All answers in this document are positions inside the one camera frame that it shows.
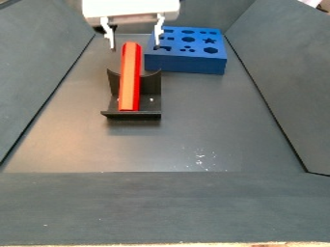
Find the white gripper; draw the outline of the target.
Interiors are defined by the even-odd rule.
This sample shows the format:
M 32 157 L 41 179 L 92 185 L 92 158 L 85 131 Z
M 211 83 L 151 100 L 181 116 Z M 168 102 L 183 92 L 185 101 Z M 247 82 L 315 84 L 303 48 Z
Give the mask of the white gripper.
M 90 26 L 100 24 L 109 49 L 114 49 L 114 25 L 156 22 L 155 46 L 160 45 L 165 19 L 179 16 L 179 0 L 81 0 L 82 16 Z

